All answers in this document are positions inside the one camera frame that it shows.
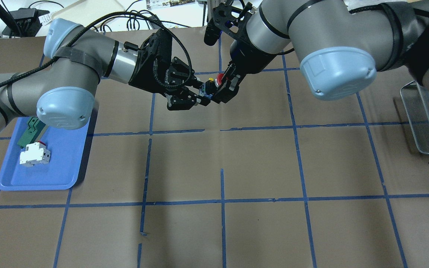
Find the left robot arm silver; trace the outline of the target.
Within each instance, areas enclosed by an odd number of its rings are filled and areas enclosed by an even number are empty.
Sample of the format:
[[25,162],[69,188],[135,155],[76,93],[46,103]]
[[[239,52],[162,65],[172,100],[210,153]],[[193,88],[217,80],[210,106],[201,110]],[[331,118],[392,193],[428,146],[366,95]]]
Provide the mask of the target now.
[[173,39],[168,29],[159,29],[138,46],[56,19],[43,47],[50,61],[31,71],[0,74],[0,133],[17,117],[38,117],[66,130],[84,127],[102,79],[158,93],[170,111],[208,105],[210,97],[190,90],[205,86],[191,64],[172,58]]

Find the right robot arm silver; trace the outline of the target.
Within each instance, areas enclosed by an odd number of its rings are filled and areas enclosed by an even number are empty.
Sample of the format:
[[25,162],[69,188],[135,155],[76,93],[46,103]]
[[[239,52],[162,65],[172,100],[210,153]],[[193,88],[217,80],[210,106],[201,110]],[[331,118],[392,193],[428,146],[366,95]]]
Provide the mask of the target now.
[[354,10],[342,0],[263,0],[242,9],[227,0],[212,10],[204,42],[213,46],[222,32],[234,42],[228,68],[208,90],[215,102],[230,101],[246,75],[260,73],[288,44],[317,99],[355,94],[378,72],[401,66],[429,91],[429,0]]

